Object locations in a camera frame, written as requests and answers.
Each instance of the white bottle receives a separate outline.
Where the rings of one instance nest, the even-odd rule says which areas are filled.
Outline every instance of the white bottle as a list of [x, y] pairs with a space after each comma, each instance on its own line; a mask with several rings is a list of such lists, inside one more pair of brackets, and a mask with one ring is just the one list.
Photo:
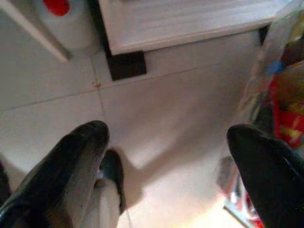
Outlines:
[[33, 0], [42, 22], [54, 37], [73, 55], [93, 55], [100, 49], [87, 0], [68, 0], [70, 9], [64, 16], [54, 15], [43, 0]]

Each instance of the white pant leg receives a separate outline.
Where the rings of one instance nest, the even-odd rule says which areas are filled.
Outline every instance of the white pant leg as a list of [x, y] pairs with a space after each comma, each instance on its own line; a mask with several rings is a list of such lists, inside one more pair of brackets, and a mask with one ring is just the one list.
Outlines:
[[120, 196], [111, 180], [97, 180], [81, 228], [116, 228]]

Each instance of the red cap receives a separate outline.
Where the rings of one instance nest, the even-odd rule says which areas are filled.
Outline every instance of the red cap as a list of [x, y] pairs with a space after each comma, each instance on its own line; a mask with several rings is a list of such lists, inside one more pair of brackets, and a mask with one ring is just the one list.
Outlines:
[[70, 10], [67, 0], [43, 0], [47, 9], [56, 16], [64, 16]]

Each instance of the white shelf edge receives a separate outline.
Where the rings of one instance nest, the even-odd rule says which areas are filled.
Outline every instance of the white shelf edge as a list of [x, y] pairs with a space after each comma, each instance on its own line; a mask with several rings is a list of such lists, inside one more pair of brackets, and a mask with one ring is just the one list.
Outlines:
[[30, 4], [19, 0], [1, 0], [0, 8], [3, 9], [16, 23], [25, 29], [42, 46], [52, 53], [59, 61], [67, 62], [68, 53], [58, 41], [44, 28], [42, 23], [35, 18]]
[[162, 40], [154, 40], [151, 42], [144, 42], [138, 43], [136, 45], [129, 45], [129, 46], [115, 46], [110, 44], [110, 49], [113, 55], [118, 55], [122, 53], [134, 52], [134, 51], [149, 51], [154, 49], [166, 48], [175, 45], [182, 45], [187, 43], [192, 43], [196, 41], [233, 35], [236, 33], [247, 32], [251, 30], [255, 30], [266, 26], [267, 24], [271, 23], [274, 20], [274, 16], [269, 17], [267, 19], [261, 19], [255, 22], [237, 24], [233, 26], [222, 27], [221, 29], [212, 29], [207, 30], [199, 33], [187, 34], [183, 36], [177, 36]]

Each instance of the white tile floor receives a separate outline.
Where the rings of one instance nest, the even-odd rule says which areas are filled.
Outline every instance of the white tile floor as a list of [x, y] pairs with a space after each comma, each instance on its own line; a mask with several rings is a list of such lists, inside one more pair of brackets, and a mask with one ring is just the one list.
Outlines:
[[61, 137], [98, 119], [109, 125], [125, 169], [129, 209], [118, 227], [241, 227], [222, 210], [215, 167], [256, 32], [145, 53], [148, 75], [112, 82], [104, 53], [61, 64], [0, 19], [9, 26], [1, 44], [9, 61], [0, 61], [7, 81], [0, 158], [13, 190]]

